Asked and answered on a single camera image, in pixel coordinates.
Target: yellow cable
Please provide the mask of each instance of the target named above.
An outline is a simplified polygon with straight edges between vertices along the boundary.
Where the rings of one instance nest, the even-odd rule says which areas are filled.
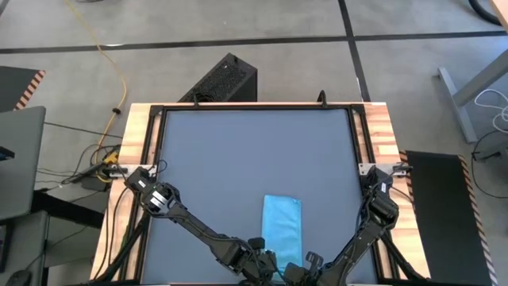
[[[110,58],[110,56],[108,56],[108,54],[104,51],[102,51],[101,49],[101,44],[99,44],[98,40],[97,40],[97,37],[95,36],[95,33],[94,33],[94,30],[92,30],[92,28],[87,24],[87,22],[85,21],[85,19],[83,19],[83,16],[81,16],[81,14],[78,12],[78,10],[76,10],[74,8],[74,6],[71,4],[71,2],[69,0],[65,0],[65,4],[67,4],[67,6],[69,7],[69,9],[72,11],[72,13],[76,16],[76,18],[78,19],[78,21],[81,23],[81,25],[83,27],[85,27],[85,29],[88,30],[88,33],[90,34],[90,37],[92,38],[92,41],[95,43],[95,46],[97,47],[97,50],[106,58],[108,59],[108,61],[111,63],[111,65],[113,66],[114,70],[117,72],[118,76],[120,76],[120,80],[121,80],[121,84],[123,85],[123,88],[124,88],[124,92],[123,92],[123,95],[121,97],[121,100],[120,102],[118,103],[117,105],[117,109],[120,109],[120,107],[124,104],[124,101],[125,101],[125,98],[127,97],[127,83],[125,82],[125,77],[123,75],[123,73],[121,72],[120,68],[117,66],[117,64]],[[113,113],[113,115],[111,115],[111,118],[110,120],[108,121],[108,124],[106,125],[106,128],[104,129],[104,132],[102,133],[102,136],[101,136],[101,140],[99,140],[98,142],[98,147],[97,149],[100,149],[101,146],[102,146],[102,143],[104,142],[104,138],[106,137],[106,134],[108,133],[108,131],[110,131],[110,127],[111,127],[111,124],[113,123],[113,120],[115,119],[115,117],[117,116],[116,113]],[[98,152],[95,153],[95,156],[94,156],[94,162],[97,164],[98,163]],[[112,180],[104,180],[103,178],[101,178],[101,176],[99,176],[97,174],[97,178],[99,180],[101,180],[102,182],[104,183],[110,183]]]

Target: concrete floor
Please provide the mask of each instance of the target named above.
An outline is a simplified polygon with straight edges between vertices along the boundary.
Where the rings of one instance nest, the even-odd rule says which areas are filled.
[[[346,34],[336,0],[74,3],[103,44]],[[346,0],[346,4],[355,35],[502,30],[478,19],[463,0]],[[10,0],[0,17],[0,39],[0,49],[93,44],[61,0]],[[356,45],[371,100],[387,102],[400,149],[470,156],[472,146],[464,142],[452,116],[435,76],[437,68],[445,66],[461,87],[508,48],[508,37],[361,41]],[[331,101],[361,99],[345,41],[114,51],[109,54],[125,73],[129,96],[125,115],[110,133],[123,134],[130,103],[178,100],[227,52],[259,69],[260,101],[314,101],[321,89]],[[46,106],[49,122],[101,132],[121,97],[117,75],[97,52],[1,54],[0,65],[46,71],[29,106]],[[508,78],[501,78],[494,88],[508,93]],[[475,106],[468,109],[474,114],[478,134],[491,130],[489,121],[494,114]],[[98,136],[90,133],[45,126],[39,166],[72,170],[80,153],[97,140]],[[501,140],[506,138],[490,138],[484,146]],[[108,138],[106,143],[118,142]],[[507,164],[496,159],[477,164],[479,184],[491,193],[508,195],[506,171],[496,171],[498,166],[506,170]],[[41,176],[39,180],[50,179]],[[476,193],[499,284],[508,284],[508,272],[504,271],[508,267],[508,202]],[[73,199],[90,191],[69,186],[52,194]],[[103,211],[106,200],[107,194],[99,194],[80,203]],[[53,219],[50,242],[78,229]],[[71,263],[51,268],[49,285],[83,282],[90,272],[97,240],[98,231],[87,230],[51,249],[48,265]]]

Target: table leg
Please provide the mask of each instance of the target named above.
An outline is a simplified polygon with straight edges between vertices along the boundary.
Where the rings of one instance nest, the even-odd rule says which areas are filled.
[[[439,68],[438,71],[441,82],[446,87],[448,96],[452,99],[455,115],[459,120],[466,142],[473,143],[478,141],[471,119],[464,106],[508,72],[508,50],[503,52],[501,56],[498,56],[459,91],[457,91],[450,74],[448,74],[445,68]]]
[[[62,218],[97,229],[102,227],[104,215],[86,207],[69,203],[42,192],[33,193],[32,212],[46,211],[52,217]]]

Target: black panel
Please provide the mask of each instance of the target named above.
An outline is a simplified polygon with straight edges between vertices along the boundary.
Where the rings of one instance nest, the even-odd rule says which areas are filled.
[[[459,157],[407,152],[407,158],[432,280],[492,285]]]
[[[37,70],[0,67],[0,112],[11,111],[26,91]]]

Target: black metal frame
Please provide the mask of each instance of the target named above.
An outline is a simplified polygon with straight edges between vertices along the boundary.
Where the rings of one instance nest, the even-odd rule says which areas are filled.
[[[159,129],[157,130],[158,136],[156,141],[156,148],[155,148],[155,155],[154,155],[154,162],[157,162],[160,158],[160,150],[161,145],[164,140],[164,131],[166,127],[166,121],[167,121],[167,114],[170,111],[189,111],[189,110],[346,110],[348,114],[348,122],[349,127],[351,131],[351,137],[352,137],[352,145],[353,145],[353,152],[355,154],[356,163],[362,163],[362,157],[360,152],[360,143],[358,141],[357,132],[356,132],[356,125],[355,125],[355,118],[354,113],[358,113],[360,116],[360,123],[362,126],[362,131],[364,133],[365,138],[365,145],[367,146],[367,155],[370,162],[375,162],[374,157],[374,151],[371,144],[371,138],[368,132],[368,124],[367,124],[367,117],[365,114],[365,109],[363,104],[330,104],[326,102],[326,95],[324,92],[321,92],[319,95],[319,98],[317,99],[321,104],[306,104],[306,105],[293,105],[288,103],[287,105],[273,105],[273,104],[256,104],[256,105],[242,105],[241,102],[238,103],[238,105],[209,105],[209,104],[198,104],[197,102],[194,103],[194,105],[176,105],[176,106],[152,106],[150,110],[150,115],[148,118],[148,125],[147,130],[145,134],[144,139],[144,145],[143,145],[143,151],[141,154],[141,160],[140,164],[148,164],[148,150],[150,148],[150,141],[152,139],[152,133],[153,133],[153,125],[155,121],[156,115],[160,114],[160,124]],[[128,234],[131,234],[133,232],[133,229],[135,227],[135,221],[137,217],[137,212],[139,210],[139,207],[133,202],[133,206],[131,209],[131,217],[129,220],[129,224],[127,226],[127,232]],[[143,262],[144,262],[144,252],[146,247],[146,242],[148,240],[148,230],[145,231],[140,238],[140,248],[138,250],[137,254],[137,261],[136,261],[136,270],[134,273],[134,280],[141,279],[142,269],[143,269]],[[376,271],[376,276],[378,280],[384,280],[386,279],[383,276],[383,269],[381,264],[381,257],[379,253],[379,247],[376,244],[372,246],[372,254],[374,259],[374,266]],[[120,271],[120,277],[119,280],[125,280],[125,275],[127,272],[127,265],[129,263],[129,259],[127,258],[121,267]],[[398,269],[397,265],[394,263],[392,257],[390,256],[390,265],[391,265],[391,272],[392,276],[397,274],[398,278]]]

